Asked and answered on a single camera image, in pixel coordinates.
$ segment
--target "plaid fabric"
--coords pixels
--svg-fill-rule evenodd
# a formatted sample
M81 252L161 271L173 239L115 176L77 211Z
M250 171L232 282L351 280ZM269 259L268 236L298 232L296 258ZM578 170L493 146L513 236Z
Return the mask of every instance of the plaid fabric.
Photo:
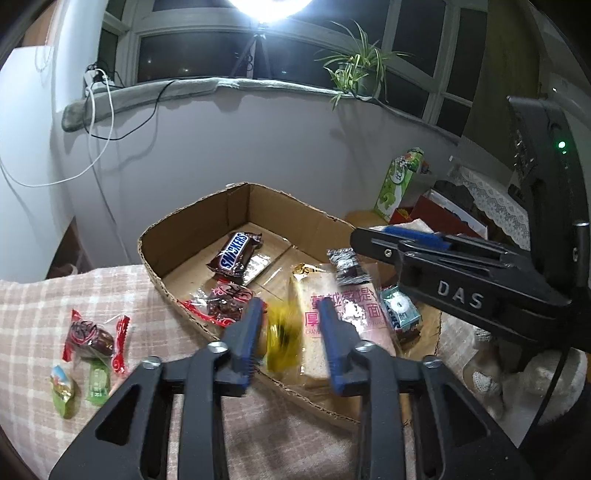
M0 281L0 425L41 480L96 411L85 400L85 363L73 370L81 389L74 417L60 418L51 400L48 378L51 367L63 365L61 351L72 308L99 323L119 313L130 316L126 353L130 370L148 355L170 361L204 345L196 330L160 297L139 265L26 285ZM442 337L447 331L442 326ZM178 398L175 403L171 426L170 479L176 478L181 402ZM353 434L329 426L256 384L244 398L225 398L223 406L232 479L353 478ZM409 478L414 479L410 427L405 437ZM105 476L109 476L108 461Z
M476 353L472 346L474 327L447 313L441 316L441 334L437 356L462 380L462 371Z

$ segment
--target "power strip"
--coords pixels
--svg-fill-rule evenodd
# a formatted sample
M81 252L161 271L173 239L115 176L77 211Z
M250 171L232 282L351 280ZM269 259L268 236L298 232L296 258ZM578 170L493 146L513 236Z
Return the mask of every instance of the power strip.
M88 96L88 92L86 91L87 87L92 88L92 91L95 92L99 88L104 87L105 79L103 78L103 74L98 70L87 70L84 73L84 89L85 95ZM107 77L107 82L109 83L110 87L115 87L115 82Z

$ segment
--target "window sill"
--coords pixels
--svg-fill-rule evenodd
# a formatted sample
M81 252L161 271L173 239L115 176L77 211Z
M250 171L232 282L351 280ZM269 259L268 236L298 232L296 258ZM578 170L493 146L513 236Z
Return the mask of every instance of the window sill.
M153 105L158 98L158 95L162 91L165 85L170 83L171 80L158 80L156 82L141 83L132 87L123 89L112 90L111 95L113 99L113 106L115 113L125 112L144 105ZM251 79L228 79L221 77L210 77L205 79L184 79L177 80L170 87L166 89L160 98L160 102L167 100L178 100L184 98L192 98L196 96L209 95L215 93L218 87L232 88L242 91L282 91L282 92L293 92L301 93L306 95L323 95L332 97L336 91L311 87L306 85L299 85L297 83L282 82L280 80L251 80ZM343 100L354 99L352 95L344 95ZM109 106L109 97L106 91L95 93L96 100L96 121L110 118L111 109ZM360 101L373 103L376 106L384 108L387 112L395 115L399 118L404 118L413 123L422 125L430 130L433 130L440 135L446 137L449 141L456 144L460 141L460 138L456 135L447 132L435 125L430 125L424 120L415 116L409 115L408 113L396 110L392 107L386 106L380 101L371 98L360 98ZM68 105L63 112L61 119L61 127L65 132L76 132L84 128L84 125L90 125L91 109L87 107L85 117L85 104L86 99L77 100Z

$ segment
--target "window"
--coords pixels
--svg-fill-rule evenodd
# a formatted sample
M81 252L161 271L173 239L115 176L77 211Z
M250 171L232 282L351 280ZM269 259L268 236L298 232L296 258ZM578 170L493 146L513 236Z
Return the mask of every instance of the window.
M486 41L486 13L462 8L447 91L474 100Z
M392 50L430 76L435 72L446 4L443 0L402 0Z
M109 0L107 4L107 11L113 15L117 20L123 18L123 10L125 8L126 0Z
M156 0L152 11L174 10L176 8L225 7L233 8L229 0Z
M331 21L357 34L355 20L382 52L411 54L385 62L380 100L461 135L478 86L489 1L312 0L301 12L266 25L266 49L257 40L236 76L333 89L314 60L332 51L350 53L347 32ZM254 25L230 0L109 0L99 59L109 76L118 79L117 71L126 85L226 77L252 40Z
M365 30L370 43L381 42L389 5L389 0L313 0L293 18L342 33L343 29L332 23L335 21L356 34L353 19Z
M315 58L320 57L317 45L271 35L267 35L266 44L271 78L274 80L334 88L329 73L322 67L322 62L314 61ZM253 77L257 79L267 77L263 55L255 56Z
M112 78L115 71L115 59L117 55L117 41L119 38L114 33L106 31L104 28L100 31L99 55L97 64L103 69L109 77Z
M437 126L461 137L469 115L469 106L445 99L441 106Z
M428 99L426 90L394 73L386 73L386 88L381 92L381 100L387 105L421 118Z
M144 37L139 48L138 82L228 76L250 37L247 33L226 32ZM236 76L246 76L245 64L240 66Z

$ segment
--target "light stand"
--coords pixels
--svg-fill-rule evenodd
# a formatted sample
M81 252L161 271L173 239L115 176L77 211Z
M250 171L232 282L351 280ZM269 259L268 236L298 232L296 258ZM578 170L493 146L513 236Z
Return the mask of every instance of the light stand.
M232 71L230 72L230 78L236 78L236 72L240 68L240 65L242 65L242 62L245 61L249 57L249 55L251 54L251 50L252 50L253 45L255 46L255 50L256 50L257 44L259 44L261 46L262 55L265 60L265 68L267 70L267 78L269 80L272 79L272 77L271 77L271 63L269 62L269 52L267 50L267 37L265 36L265 25L262 23L259 24L259 27L256 30L256 33L253 34L251 39L246 44L246 47L244 47L244 50L242 50L241 55L238 57L238 60L236 61L236 63L234 64L234 67L232 68ZM254 61L253 61L252 62L252 69L253 70L254 70L254 67L255 66L254 66Z

